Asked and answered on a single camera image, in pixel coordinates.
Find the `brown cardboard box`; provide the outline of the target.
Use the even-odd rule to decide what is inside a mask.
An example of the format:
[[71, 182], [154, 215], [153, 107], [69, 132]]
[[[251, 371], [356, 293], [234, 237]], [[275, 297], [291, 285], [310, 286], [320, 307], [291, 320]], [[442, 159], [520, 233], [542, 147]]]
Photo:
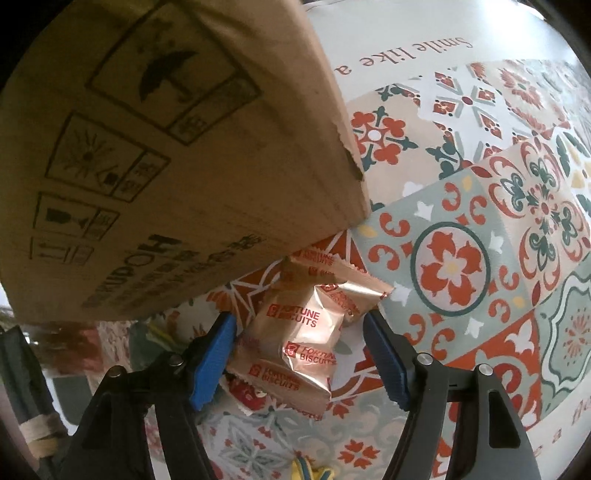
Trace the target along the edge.
[[5, 1], [1, 284], [20, 323], [136, 319], [360, 223], [297, 1]]

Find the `small red candy wrapper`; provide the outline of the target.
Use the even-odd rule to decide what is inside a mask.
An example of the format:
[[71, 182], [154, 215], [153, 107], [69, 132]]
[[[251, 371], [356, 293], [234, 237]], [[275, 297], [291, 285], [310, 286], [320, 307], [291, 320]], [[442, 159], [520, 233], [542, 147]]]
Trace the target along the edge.
[[235, 375], [225, 373], [221, 378], [221, 387], [246, 416], [259, 413], [266, 408], [266, 393]]

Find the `glass vase with dried flowers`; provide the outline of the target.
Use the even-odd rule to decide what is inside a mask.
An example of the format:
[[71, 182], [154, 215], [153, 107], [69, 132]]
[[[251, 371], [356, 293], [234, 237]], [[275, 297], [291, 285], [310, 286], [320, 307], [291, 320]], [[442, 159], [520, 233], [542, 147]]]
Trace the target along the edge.
[[103, 369], [97, 329], [83, 323], [46, 323], [23, 327], [29, 345], [50, 377], [100, 373]]

